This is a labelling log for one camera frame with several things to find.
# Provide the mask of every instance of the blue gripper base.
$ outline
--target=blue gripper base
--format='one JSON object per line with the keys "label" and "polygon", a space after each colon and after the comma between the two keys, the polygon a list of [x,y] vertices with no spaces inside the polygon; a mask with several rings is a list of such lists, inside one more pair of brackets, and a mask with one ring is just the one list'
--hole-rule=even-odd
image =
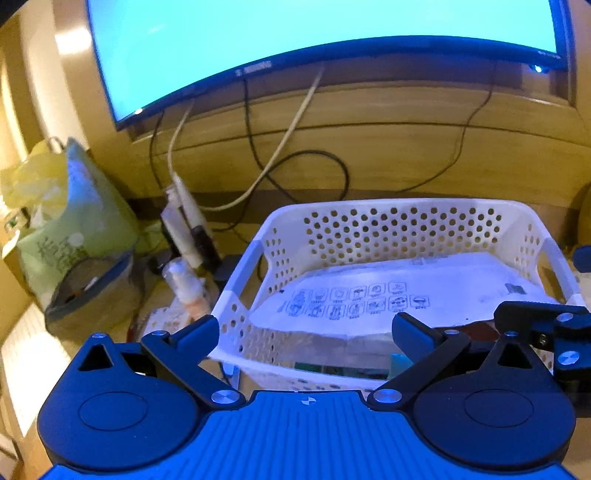
{"label": "blue gripper base", "polygon": [[115,475],[55,466],[44,480],[572,480],[560,465],[522,474],[471,471],[425,446],[400,413],[374,412],[359,393],[261,391],[208,416],[199,435],[158,465]]}

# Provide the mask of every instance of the brand logo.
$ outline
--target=brand logo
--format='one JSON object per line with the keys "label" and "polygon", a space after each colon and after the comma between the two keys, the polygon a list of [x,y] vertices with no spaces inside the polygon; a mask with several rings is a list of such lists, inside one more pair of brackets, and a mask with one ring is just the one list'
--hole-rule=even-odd
{"label": "brand logo", "polygon": [[249,65],[248,67],[244,67],[242,70],[236,70],[236,76],[241,77],[242,75],[247,75],[249,73],[259,72],[260,70],[266,70],[273,67],[273,62],[271,60],[260,61],[259,63],[255,63],[253,65]]}

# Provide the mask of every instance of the television screen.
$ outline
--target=television screen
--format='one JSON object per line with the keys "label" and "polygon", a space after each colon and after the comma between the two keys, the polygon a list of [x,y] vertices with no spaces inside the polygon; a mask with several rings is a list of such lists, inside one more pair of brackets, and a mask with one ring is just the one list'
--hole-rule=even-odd
{"label": "television screen", "polygon": [[118,128],[185,87],[319,60],[453,51],[565,65],[558,0],[87,1]]}

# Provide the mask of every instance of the white bottle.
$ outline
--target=white bottle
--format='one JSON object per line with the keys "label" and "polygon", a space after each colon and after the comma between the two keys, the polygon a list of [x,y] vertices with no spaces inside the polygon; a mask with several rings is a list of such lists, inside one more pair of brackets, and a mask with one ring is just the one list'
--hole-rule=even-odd
{"label": "white bottle", "polygon": [[194,320],[212,312],[205,297],[202,279],[195,275],[184,258],[168,262],[162,275]]}

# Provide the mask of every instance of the white plastic basket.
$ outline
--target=white plastic basket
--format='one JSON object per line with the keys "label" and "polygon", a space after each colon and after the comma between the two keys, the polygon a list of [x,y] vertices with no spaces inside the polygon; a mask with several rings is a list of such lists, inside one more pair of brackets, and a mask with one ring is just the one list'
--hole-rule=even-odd
{"label": "white plastic basket", "polygon": [[[213,309],[220,342],[212,358],[231,362],[264,389],[362,390],[382,381],[300,371],[281,360],[295,332],[257,328],[251,310],[299,275],[331,265],[486,251],[541,285],[544,252],[568,304],[584,305],[556,242],[527,205],[481,199],[389,199],[310,203],[272,213],[246,249]],[[267,274],[251,306],[240,301],[264,255]]]}

